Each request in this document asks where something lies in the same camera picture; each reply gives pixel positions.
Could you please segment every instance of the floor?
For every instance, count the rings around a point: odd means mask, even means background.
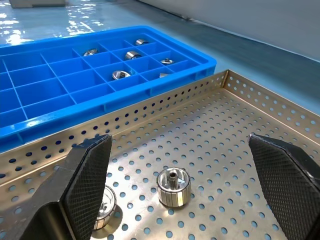
[[[0,0],[0,44],[20,44],[148,25],[217,59],[225,69],[255,81],[320,115],[320,63],[262,43],[183,20],[136,0],[69,0],[67,7],[12,9]]]

